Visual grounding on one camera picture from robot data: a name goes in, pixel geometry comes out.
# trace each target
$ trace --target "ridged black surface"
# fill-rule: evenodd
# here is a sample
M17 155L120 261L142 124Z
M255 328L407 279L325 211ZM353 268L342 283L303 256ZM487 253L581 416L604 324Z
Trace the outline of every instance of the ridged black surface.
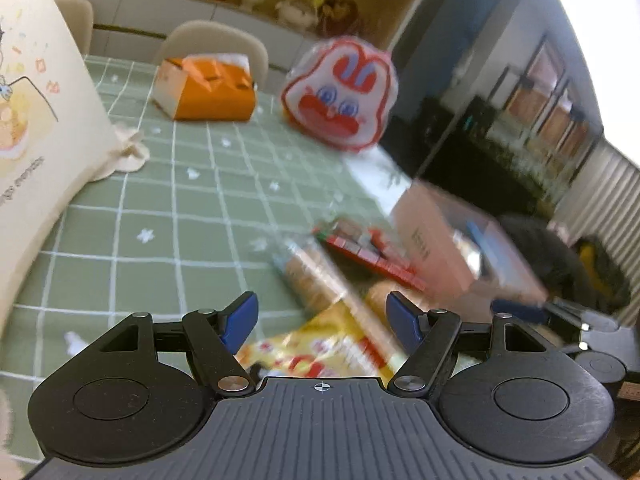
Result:
M314 385L321 382L332 387L317 391ZM546 468L493 462L453 439L425 402L394 397L376 379L272 378L254 396L220 402L196 437L155 460L123 468L91 468L54 458L31 478L605 480L617 477L591 457Z

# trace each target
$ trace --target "chair backrest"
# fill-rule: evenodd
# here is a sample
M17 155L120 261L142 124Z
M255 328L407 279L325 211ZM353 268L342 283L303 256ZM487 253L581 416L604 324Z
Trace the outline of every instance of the chair backrest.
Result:
M222 23L194 20L179 25L160 46L154 63L189 54L225 53L245 54L253 80L258 88L264 87L269 69L267 49L255 36Z
M80 54L85 56L91 47L94 31L94 8L88 0L55 0L66 26L76 41Z

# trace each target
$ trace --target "green checkered tablecloth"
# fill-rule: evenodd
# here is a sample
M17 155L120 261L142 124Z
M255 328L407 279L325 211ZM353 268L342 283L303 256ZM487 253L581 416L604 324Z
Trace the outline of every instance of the green checkered tablecloth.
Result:
M148 98L156 67L88 57L111 120L141 128L151 160L88 184L61 216L16 299L1 344L0 388L15 412L10 452L27 470L42 454L26 409L33 389L135 311L178 320L254 290L252 339L305 315L264 251L274 232L308 233L315 219L383 215L340 154L291 130L277 98L260 94L248 123L174 123ZM186 368L182 356L163 362Z

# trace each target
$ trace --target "red bunny face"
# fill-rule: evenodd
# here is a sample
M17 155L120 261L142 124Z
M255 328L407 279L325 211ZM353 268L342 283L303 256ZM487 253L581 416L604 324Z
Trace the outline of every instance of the red bunny face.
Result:
M389 63L354 40L337 40L308 73L289 84L282 102L293 121L314 136L359 150L382 134Z

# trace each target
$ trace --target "metal screw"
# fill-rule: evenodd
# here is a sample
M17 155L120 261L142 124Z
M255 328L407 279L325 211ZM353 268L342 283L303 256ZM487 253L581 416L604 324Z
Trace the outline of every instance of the metal screw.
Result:
M394 384L396 388L406 392L417 392L427 385L423 378L415 375L400 376L394 381Z
M249 381L238 375L229 375L218 381L218 387L226 392L241 392L249 386Z

